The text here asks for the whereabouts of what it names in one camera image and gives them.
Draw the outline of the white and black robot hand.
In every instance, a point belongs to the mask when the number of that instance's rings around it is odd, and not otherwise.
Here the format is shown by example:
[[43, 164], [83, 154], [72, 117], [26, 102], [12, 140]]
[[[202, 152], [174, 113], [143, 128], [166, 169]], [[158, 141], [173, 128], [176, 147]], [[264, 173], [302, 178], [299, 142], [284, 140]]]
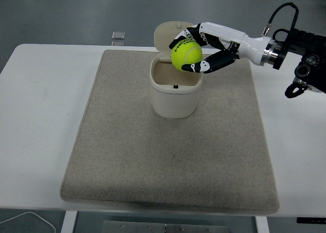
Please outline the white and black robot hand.
[[199, 46], [210, 45], [218, 52], [193, 64], [184, 64], [182, 71], [208, 74], [233, 64], [236, 59], [249, 59], [257, 66], [264, 65], [269, 37], [251, 38], [246, 33], [223, 25], [202, 22], [185, 28], [170, 43], [173, 49], [182, 40], [193, 40]]

